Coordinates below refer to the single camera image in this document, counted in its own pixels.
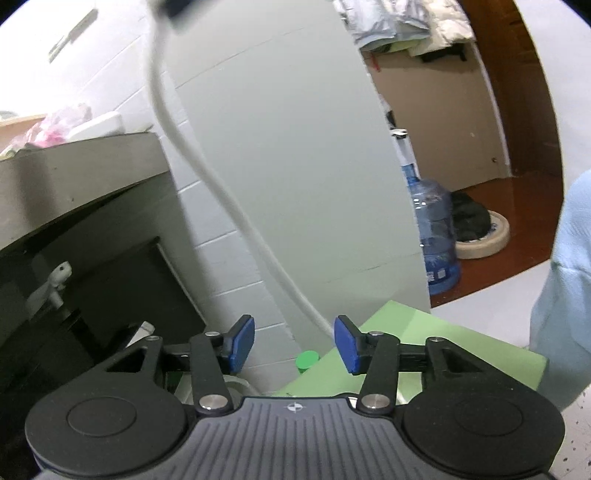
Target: round beige cushion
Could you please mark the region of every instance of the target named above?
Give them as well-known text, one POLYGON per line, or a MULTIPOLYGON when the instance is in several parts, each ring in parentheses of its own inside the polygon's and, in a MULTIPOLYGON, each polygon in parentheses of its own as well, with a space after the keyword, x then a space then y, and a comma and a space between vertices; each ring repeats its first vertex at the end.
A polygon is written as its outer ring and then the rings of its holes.
POLYGON ((462 259, 484 258, 503 250, 511 237, 509 222, 500 213, 488 211, 491 214, 491 223, 496 225, 496 230, 488 233, 479 240, 471 242, 456 242, 457 257, 462 259))

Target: light green board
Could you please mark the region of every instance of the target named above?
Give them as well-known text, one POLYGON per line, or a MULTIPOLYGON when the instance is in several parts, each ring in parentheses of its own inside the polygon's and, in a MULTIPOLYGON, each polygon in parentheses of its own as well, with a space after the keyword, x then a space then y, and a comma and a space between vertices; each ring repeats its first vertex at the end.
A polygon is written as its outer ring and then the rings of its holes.
MULTIPOLYGON (((504 373, 536 389, 544 373, 545 357, 501 342, 465 327, 452 325, 428 313, 389 301, 361 326, 362 332, 380 330, 400 338, 402 343, 424 345, 427 337, 441 336, 504 373)), ((336 348, 276 396, 331 397, 343 392, 358 393, 365 375, 349 375, 336 348)), ((421 391, 419 373, 400 373, 399 393, 408 401, 421 391)))

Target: round black joint cover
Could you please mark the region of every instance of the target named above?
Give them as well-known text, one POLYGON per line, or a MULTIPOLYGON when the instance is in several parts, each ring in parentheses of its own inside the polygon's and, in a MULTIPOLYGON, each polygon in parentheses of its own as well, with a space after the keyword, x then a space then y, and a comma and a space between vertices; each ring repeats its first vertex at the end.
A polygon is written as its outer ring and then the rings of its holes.
POLYGON ((27 440, 44 466, 72 478, 122 475, 161 459, 183 437, 183 405, 162 388, 129 373, 90 380, 61 387, 30 411, 27 440))
POLYGON ((468 478, 520 478, 550 466, 564 422, 548 400, 523 385, 457 387, 425 390, 404 411, 403 428, 427 459, 468 478))

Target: brown wooden door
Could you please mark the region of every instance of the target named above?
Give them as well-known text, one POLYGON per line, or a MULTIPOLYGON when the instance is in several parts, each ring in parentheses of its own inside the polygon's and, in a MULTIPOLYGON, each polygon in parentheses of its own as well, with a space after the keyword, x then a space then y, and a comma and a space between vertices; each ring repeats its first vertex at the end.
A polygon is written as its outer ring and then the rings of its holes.
POLYGON ((562 175, 556 117, 535 47, 513 0, 460 0, 501 111, 515 175, 562 175))

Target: blue gripper pad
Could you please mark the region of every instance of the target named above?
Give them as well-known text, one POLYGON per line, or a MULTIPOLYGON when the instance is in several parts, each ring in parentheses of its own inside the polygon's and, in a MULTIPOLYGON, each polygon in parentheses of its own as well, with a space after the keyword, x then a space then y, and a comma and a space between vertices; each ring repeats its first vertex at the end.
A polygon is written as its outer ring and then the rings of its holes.
POLYGON ((335 345, 347 372, 359 375, 360 362, 355 337, 338 317, 335 320, 335 345))
POLYGON ((240 373, 240 370, 242 370, 244 362, 246 362, 254 342, 255 319, 253 317, 249 317, 246 319, 246 321, 244 321, 240 331, 234 335, 234 339, 232 341, 232 350, 228 357, 230 374, 234 375, 240 373))

